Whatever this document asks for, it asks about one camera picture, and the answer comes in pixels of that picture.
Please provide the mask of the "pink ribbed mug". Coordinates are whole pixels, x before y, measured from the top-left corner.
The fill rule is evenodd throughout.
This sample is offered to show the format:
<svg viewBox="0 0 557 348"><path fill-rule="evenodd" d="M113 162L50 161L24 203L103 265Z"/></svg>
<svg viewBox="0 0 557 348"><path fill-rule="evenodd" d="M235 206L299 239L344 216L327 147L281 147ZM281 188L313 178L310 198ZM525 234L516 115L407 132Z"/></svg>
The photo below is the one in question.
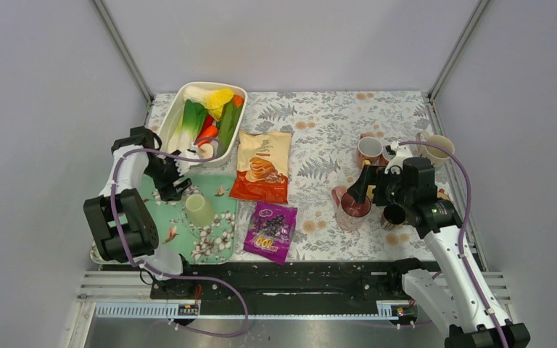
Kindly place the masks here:
<svg viewBox="0 0 557 348"><path fill-rule="evenodd" d="M366 216L371 211L371 200L365 196L364 203L358 203L347 193L343 186L334 187L331 197L336 206L335 219L337 225L346 232L353 232L361 228Z"/></svg>

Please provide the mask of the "light green mug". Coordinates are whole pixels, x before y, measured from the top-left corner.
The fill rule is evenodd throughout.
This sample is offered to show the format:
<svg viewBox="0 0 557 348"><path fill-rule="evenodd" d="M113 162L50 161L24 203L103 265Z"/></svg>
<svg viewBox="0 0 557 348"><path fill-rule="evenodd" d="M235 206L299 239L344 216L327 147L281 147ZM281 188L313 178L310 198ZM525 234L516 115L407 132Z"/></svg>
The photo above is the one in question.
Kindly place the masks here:
<svg viewBox="0 0 557 348"><path fill-rule="evenodd" d="M213 224L215 210L210 201L202 194L188 196L184 203L184 211L189 222L197 228Z"/></svg>

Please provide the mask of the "salmon pink mug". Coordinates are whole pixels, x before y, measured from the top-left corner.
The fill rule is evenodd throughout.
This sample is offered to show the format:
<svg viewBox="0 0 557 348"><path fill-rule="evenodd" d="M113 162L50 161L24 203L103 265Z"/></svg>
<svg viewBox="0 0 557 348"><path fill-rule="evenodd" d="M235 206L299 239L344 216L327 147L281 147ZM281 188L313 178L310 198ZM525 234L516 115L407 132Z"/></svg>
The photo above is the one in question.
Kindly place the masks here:
<svg viewBox="0 0 557 348"><path fill-rule="evenodd" d="M370 165L377 165L382 154L383 145L377 138L371 136L360 137L357 145L356 160L359 168L368 163Z"/></svg>

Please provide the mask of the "small brown cup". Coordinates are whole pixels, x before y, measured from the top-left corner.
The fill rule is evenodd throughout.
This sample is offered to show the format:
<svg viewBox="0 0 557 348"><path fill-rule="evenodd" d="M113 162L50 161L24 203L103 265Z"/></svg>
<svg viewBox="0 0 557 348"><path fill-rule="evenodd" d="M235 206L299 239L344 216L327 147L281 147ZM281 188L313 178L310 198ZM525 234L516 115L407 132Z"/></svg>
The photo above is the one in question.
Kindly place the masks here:
<svg viewBox="0 0 557 348"><path fill-rule="evenodd" d="M385 231L393 231L403 225L406 220L404 209L396 204L391 204L383 209L381 228Z"/></svg>

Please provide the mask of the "cream beige mug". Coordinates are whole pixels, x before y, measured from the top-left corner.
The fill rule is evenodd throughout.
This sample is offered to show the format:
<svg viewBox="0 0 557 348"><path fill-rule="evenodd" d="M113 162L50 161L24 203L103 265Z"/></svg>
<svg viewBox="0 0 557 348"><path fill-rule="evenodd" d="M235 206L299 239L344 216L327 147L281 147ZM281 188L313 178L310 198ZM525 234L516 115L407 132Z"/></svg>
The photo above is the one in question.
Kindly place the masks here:
<svg viewBox="0 0 557 348"><path fill-rule="evenodd" d="M416 134L416 141L426 142L426 145L416 144L414 155L427 158L435 169L441 168L450 160L450 154L455 154L453 142L440 135L430 135L426 131Z"/></svg>

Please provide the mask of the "yellow mug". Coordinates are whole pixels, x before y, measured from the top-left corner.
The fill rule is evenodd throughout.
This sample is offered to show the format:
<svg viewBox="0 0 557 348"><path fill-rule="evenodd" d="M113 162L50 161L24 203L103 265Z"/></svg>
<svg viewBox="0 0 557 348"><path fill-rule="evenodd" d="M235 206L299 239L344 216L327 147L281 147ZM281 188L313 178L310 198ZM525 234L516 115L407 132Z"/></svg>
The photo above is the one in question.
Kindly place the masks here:
<svg viewBox="0 0 557 348"><path fill-rule="evenodd" d="M374 188L376 185L376 166L368 159L363 161L364 182L366 184L366 197L372 202L374 200Z"/></svg>

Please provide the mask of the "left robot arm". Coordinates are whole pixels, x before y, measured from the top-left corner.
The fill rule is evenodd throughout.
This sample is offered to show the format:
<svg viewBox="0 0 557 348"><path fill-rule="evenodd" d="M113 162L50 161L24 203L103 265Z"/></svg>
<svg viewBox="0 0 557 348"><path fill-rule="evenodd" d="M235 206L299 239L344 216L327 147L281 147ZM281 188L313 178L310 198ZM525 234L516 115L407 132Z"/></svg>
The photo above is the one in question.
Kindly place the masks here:
<svg viewBox="0 0 557 348"><path fill-rule="evenodd" d="M99 195L87 199L83 211L99 256L104 261L128 263L157 280L180 298L192 295L195 277L184 271L184 258L160 242L159 229L141 197L143 178L154 184L160 200L179 202L191 186L180 168L179 151L160 151L159 136L144 126L132 128L111 147L110 176Z"/></svg>

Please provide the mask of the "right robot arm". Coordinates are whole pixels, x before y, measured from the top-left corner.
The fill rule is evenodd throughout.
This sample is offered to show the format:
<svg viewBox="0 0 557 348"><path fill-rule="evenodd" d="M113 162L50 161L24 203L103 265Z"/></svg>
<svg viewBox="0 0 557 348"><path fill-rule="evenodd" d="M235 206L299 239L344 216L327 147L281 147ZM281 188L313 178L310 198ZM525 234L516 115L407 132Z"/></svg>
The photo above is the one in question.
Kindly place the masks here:
<svg viewBox="0 0 557 348"><path fill-rule="evenodd" d="M429 160L410 157L400 165L364 165L347 193L363 203L369 188L373 203L398 206L428 246L447 288L441 288L415 258L395 263L388 292L413 298L444 337L445 347L526 347L531 336L514 323L487 285L465 241L453 203L437 196L435 170Z"/></svg>

